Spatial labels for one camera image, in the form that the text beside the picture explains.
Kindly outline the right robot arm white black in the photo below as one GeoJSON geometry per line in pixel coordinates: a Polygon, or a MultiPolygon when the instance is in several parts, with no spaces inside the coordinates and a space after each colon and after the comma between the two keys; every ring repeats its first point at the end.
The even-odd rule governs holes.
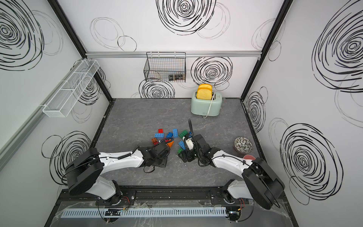
{"type": "Polygon", "coordinates": [[[254,160],[240,158],[211,147],[200,135],[187,133],[180,141],[178,156],[184,162],[198,160],[199,165],[212,166],[229,171],[241,180],[231,179],[222,188],[221,197],[229,204],[238,199],[252,199],[269,210],[277,204],[285,185],[267,162],[261,158],[254,160]]]}

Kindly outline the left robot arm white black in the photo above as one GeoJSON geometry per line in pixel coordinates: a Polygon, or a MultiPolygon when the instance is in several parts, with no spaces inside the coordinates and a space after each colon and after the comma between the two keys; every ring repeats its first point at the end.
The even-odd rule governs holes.
{"type": "Polygon", "coordinates": [[[151,147],[137,146],[132,151],[117,153],[90,148],[66,166],[68,192],[71,196],[92,194],[116,205],[122,200],[123,193],[115,180],[107,180],[101,177],[102,174],[131,167],[164,168],[169,154],[170,147],[164,141],[151,147]]]}

